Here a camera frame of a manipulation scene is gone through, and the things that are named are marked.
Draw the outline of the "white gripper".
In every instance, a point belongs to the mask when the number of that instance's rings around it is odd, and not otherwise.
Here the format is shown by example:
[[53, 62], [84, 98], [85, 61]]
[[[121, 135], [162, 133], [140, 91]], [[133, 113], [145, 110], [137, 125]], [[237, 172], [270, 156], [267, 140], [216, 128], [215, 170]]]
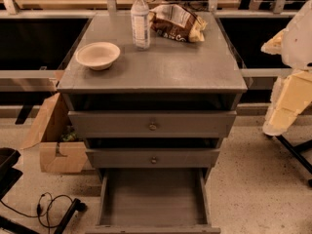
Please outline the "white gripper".
[[311, 102], [311, 72], [297, 71], [285, 79], [278, 78], [273, 86], [263, 132], [269, 136], [283, 134]]

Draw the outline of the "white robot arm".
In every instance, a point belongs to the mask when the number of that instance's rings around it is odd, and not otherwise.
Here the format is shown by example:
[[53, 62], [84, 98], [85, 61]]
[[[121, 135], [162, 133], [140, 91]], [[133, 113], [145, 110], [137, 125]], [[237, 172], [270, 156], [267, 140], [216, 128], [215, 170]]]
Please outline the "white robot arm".
[[312, 102], [312, 1], [308, 0], [288, 25], [264, 43], [261, 50], [280, 55], [292, 69], [273, 85], [262, 130], [266, 135], [283, 134]]

